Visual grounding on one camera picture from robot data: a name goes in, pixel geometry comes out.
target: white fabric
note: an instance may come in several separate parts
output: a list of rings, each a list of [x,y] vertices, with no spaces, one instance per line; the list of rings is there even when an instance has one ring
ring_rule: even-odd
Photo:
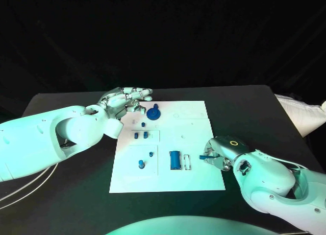
[[[275,94],[301,137],[311,133],[326,122],[326,101],[321,105],[308,105],[293,98]]]

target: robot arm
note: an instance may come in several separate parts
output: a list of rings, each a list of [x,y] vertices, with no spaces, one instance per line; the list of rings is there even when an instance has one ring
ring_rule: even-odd
[[[242,198],[259,212],[282,218],[313,234],[326,234],[326,175],[287,169],[261,151],[251,151],[233,137],[212,138],[205,147],[205,162],[220,170],[232,168]]]
[[[150,93],[151,89],[115,88],[95,105],[71,106],[1,123],[0,181],[39,172],[95,145],[104,134],[115,139],[120,118],[127,112],[144,114],[137,99],[151,100]]]

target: blue object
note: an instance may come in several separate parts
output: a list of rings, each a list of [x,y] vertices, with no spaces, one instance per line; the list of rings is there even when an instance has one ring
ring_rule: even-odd
[[[180,166],[180,152],[179,151],[171,151],[170,152],[170,159],[171,159],[170,169],[171,170],[180,170],[182,166]]]
[[[154,104],[153,108],[150,108],[146,112],[146,116],[150,120],[157,120],[160,117],[160,111],[157,109],[157,104]]]
[[[144,162],[143,162],[143,160],[138,161],[138,164],[140,164],[140,169],[143,169],[143,168],[144,168]]]
[[[205,160],[206,158],[215,158],[212,156],[199,155],[199,159]]]

